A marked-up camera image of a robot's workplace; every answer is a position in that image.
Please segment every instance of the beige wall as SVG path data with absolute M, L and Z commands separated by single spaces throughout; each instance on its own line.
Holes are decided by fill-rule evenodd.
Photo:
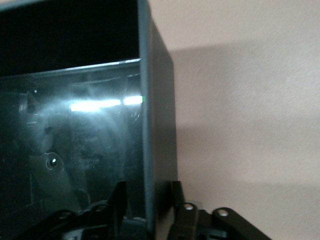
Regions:
M 274 240 L 320 239 L 320 1 L 150 5 L 174 62 L 186 198 Z

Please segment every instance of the glossy black surface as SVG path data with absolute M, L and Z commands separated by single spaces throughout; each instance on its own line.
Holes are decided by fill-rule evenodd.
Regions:
M 0 78 L 0 236 L 81 212 L 127 182 L 145 219 L 140 62 Z

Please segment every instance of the black plastic box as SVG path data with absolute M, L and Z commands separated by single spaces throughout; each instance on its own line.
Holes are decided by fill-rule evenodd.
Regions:
M 177 151 L 173 63 L 148 3 L 11 2 L 0 28 L 0 239 L 119 181 L 126 219 L 154 238 Z

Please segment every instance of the white wall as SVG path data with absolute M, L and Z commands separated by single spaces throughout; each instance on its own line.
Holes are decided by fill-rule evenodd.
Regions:
M 320 238 L 320 1 L 150 0 L 174 62 L 186 198 Z

